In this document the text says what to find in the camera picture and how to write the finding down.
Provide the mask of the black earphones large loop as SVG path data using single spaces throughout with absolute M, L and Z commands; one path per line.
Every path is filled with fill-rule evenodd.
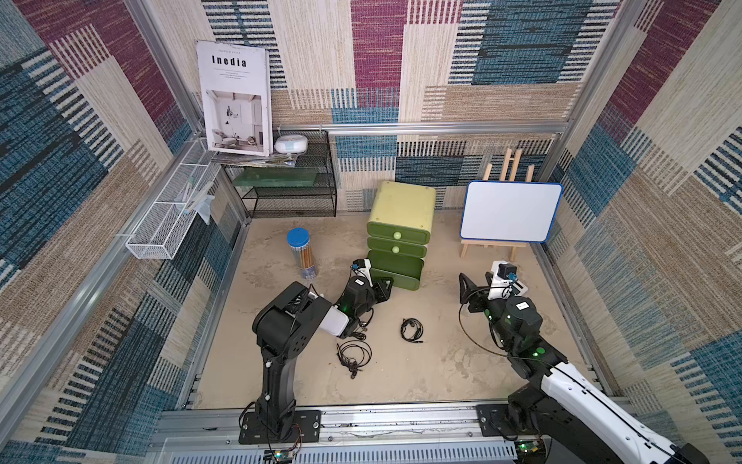
M 350 340 L 336 345 L 336 357 L 342 367 L 349 371 L 350 377 L 356 379 L 362 369 L 370 364 L 373 351 L 364 340 Z

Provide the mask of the black earphones round coil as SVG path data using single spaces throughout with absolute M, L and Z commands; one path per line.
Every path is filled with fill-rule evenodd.
M 419 344 L 423 343 L 424 326 L 416 318 L 405 318 L 400 327 L 400 336 L 403 340 Z

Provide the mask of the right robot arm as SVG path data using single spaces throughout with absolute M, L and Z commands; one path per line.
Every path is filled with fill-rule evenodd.
M 540 334 L 543 319 L 531 299 L 510 282 L 491 297 L 495 277 L 485 286 L 459 276 L 460 309 L 484 315 L 497 355 L 508 360 L 525 386 L 506 405 L 477 409 L 485 436 L 516 443 L 521 454 L 527 434 L 547 436 L 585 463 L 705 463 L 691 444 L 678 446 L 619 407 L 585 379 L 575 365 Z

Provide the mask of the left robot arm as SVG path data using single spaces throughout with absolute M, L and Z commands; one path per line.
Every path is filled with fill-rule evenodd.
M 324 331 L 340 340 L 336 356 L 356 377 L 372 357 L 366 326 L 375 305 L 390 298 L 392 286 L 392 278 L 373 280 L 369 273 L 355 271 L 333 304 L 295 281 L 258 313 L 252 330 L 263 362 L 262 392 L 239 416 L 241 445 L 319 441 L 322 412 L 297 409 L 297 360 L 313 336 Z

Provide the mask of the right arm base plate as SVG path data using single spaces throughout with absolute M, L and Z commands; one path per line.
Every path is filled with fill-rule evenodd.
M 477 419 L 483 436 L 510 441 L 527 435 L 541 436 L 560 425 L 551 414 L 504 403 L 477 405 Z

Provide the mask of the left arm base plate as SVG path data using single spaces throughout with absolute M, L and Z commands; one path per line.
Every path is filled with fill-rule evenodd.
M 296 410 L 279 420 L 248 411 L 239 419 L 238 442 L 240 445 L 317 443 L 321 426 L 321 410 Z

